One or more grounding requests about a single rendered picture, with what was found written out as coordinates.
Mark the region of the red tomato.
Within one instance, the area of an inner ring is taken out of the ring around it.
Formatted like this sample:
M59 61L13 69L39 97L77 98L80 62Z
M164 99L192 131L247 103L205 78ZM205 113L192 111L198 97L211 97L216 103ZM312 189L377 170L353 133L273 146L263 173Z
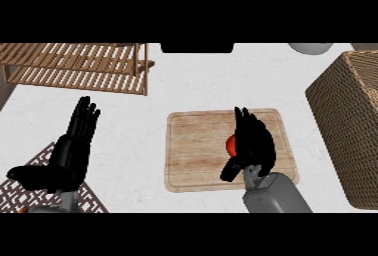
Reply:
M236 136L235 134L228 138L226 151L230 157L236 156Z

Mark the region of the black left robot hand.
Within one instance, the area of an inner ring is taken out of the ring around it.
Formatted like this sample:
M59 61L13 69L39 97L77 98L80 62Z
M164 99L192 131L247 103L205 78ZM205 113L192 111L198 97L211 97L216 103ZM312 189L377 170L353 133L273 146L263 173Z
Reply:
M49 193L75 191L84 182L90 157L90 144L101 110L90 97L80 98L68 125L59 137L46 166L13 167L6 177L18 181L25 190Z

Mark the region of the brown wicker basket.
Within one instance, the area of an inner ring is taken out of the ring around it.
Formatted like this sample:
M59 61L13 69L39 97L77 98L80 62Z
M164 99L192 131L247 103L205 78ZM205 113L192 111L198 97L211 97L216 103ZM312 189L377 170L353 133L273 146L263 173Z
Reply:
M378 210L378 50L343 52L306 98L347 201Z

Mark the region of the wooden slatted rack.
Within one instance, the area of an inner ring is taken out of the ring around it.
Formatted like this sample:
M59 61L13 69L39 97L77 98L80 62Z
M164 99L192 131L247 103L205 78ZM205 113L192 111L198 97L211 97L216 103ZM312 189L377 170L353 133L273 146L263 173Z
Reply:
M10 84L148 95L146 43L0 43Z

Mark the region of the wooden cutting board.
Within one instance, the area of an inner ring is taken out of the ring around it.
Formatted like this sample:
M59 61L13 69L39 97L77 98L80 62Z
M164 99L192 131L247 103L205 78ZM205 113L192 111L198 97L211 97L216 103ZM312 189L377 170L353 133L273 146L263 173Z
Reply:
M250 112L266 124L273 137L278 154L273 172L284 173L298 183L300 175L279 111L264 108L251 109ZM164 176L170 192L245 188L242 174L238 174L232 182L220 179L230 158L226 141L235 127L233 110L174 112L168 115Z

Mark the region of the grey round bowl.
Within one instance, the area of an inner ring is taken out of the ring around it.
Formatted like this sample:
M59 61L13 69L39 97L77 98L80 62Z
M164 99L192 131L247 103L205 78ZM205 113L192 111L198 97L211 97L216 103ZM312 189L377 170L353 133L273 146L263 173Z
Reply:
M290 43L290 47L301 54L321 55L332 47L332 43Z

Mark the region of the patterned brown placemat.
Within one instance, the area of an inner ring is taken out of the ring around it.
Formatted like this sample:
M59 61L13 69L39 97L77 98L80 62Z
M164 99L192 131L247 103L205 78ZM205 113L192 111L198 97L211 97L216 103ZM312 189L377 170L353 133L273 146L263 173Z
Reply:
M0 213L15 213L24 207L33 209L37 206L58 205L61 199L44 190L27 191L22 185L8 179L0 184ZM78 208L83 213L106 213L103 206L87 183L83 183L78 189Z

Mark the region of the black appliance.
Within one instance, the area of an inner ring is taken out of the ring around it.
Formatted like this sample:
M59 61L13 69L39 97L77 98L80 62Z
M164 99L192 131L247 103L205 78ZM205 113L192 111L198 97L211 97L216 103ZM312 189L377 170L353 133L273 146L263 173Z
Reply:
M163 43L164 53L230 53L232 43Z

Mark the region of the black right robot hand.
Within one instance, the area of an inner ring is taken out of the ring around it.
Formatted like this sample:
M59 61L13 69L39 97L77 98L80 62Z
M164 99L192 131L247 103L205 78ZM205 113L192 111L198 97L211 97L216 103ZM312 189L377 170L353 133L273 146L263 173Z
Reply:
M264 123L247 108L235 108L235 118L236 155L229 159L220 174L220 179L228 182L233 181L239 171L248 166L260 165L259 176L266 176L276 163L275 142Z

